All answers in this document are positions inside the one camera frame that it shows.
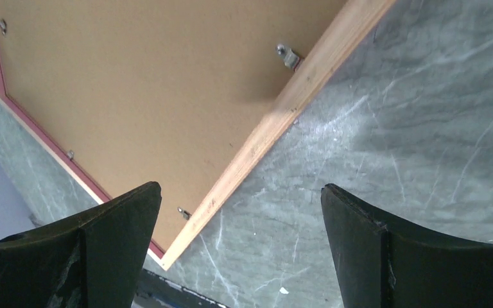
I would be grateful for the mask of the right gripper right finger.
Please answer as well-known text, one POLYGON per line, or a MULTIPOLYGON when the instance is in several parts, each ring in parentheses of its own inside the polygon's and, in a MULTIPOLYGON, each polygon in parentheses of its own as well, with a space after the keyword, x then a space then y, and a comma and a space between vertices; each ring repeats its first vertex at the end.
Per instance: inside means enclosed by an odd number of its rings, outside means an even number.
POLYGON ((334 184, 321 205, 345 307, 493 307, 493 244, 422 227, 334 184))

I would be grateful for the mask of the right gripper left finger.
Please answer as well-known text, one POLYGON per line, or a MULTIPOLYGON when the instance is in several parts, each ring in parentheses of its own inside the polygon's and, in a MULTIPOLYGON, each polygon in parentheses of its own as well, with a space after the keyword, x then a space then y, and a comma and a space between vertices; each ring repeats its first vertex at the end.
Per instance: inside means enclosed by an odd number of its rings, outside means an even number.
POLYGON ((0 240, 0 307, 130 307, 161 201, 147 182, 0 240))

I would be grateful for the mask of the pink wooden picture frame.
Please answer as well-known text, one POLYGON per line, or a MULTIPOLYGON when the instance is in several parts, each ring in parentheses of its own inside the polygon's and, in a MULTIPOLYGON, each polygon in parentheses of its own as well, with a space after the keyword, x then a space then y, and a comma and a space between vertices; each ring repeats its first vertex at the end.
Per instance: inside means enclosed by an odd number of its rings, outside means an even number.
MULTIPOLYGON (((273 109, 252 130, 198 208, 194 212, 179 209, 186 223, 171 246, 167 250, 162 249, 152 234, 148 254, 162 269, 169 269, 182 255, 280 136, 314 99, 335 70, 346 61, 392 6, 392 1, 343 1, 341 10, 306 56, 298 54, 285 44, 276 46, 277 55, 292 71, 290 80, 275 99, 273 109)), ((111 197, 105 192, 77 163, 74 153, 63 150, 20 104, 7 94, 1 62, 0 103, 11 111, 94 200, 101 204, 117 197, 111 197)))

